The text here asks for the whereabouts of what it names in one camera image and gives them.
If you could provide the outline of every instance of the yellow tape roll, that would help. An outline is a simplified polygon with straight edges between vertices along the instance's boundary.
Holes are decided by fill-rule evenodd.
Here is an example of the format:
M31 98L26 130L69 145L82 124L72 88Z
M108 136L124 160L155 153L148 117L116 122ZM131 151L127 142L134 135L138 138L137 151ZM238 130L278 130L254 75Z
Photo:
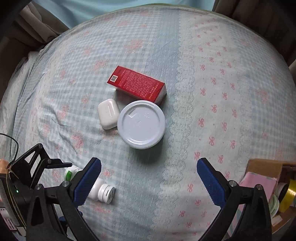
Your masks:
M288 191L279 205L279 211L281 213L285 212L290 207L295 196L296 196L296 181L291 179Z

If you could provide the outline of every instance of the cardboard box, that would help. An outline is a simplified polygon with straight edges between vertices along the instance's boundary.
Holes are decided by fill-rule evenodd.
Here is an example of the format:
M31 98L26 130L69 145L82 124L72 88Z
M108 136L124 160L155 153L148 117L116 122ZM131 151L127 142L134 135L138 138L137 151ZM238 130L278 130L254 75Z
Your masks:
M251 159L248 162L246 172L254 172L266 177L274 177L279 182L288 183L295 176L295 162L275 161L265 159ZM275 226L271 226L272 233L278 231L291 218L296 216L296 208L289 207L284 213L278 213L282 220Z
M165 83L125 67L117 66L108 84L138 99L159 104L166 95Z

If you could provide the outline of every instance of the black cable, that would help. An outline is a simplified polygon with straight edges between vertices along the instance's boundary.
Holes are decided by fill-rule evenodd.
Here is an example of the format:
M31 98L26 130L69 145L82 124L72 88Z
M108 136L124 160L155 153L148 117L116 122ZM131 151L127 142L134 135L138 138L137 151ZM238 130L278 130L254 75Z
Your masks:
M4 134L4 133L0 133L0 135L3 135L3 136L6 136L6 137L9 137L10 139L14 140L15 143L17 144L17 151L16 151L16 153L15 153L15 157L14 157L14 159L12 160L12 162L14 162L14 161L16 160L16 158L17 158L17 153L18 153L18 142L17 142L13 137L11 137L11 136L9 136L9 135L6 135L6 134Z

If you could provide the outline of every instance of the light blue checkered sheet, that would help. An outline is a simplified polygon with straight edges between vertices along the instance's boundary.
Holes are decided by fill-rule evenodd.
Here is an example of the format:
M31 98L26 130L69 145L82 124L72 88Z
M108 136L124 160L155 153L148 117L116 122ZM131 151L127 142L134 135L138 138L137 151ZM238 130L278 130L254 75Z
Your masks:
M132 149L116 128L100 126L100 102L114 98L122 109L133 101L106 83L117 65L166 84L167 127L153 148ZM218 212L198 158L236 181L250 158L295 160L295 101L282 57L243 26L199 10L138 7L91 19L31 53L1 102L0 131L19 141L18 156L40 142L81 168L101 160L114 199L79 207L101 240L197 240ZM1 157L14 152L1 137ZM63 173L46 170L41 182L58 185Z

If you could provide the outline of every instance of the white container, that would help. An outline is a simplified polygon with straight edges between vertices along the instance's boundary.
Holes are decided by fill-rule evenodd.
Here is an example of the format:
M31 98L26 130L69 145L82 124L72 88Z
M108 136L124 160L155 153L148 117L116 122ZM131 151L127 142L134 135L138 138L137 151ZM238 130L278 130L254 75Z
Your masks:
M77 172L82 171L77 166L68 167L65 171L65 180L71 181ZM105 183L105 180L97 178L88 197L94 201L101 201L109 204L114 196L115 187L112 187Z
M98 105L98 114L101 126L109 130L117 126L119 108L113 99L105 100Z
M165 133L165 116L154 103L138 100L120 113L117 128L124 142L135 149L148 149Z

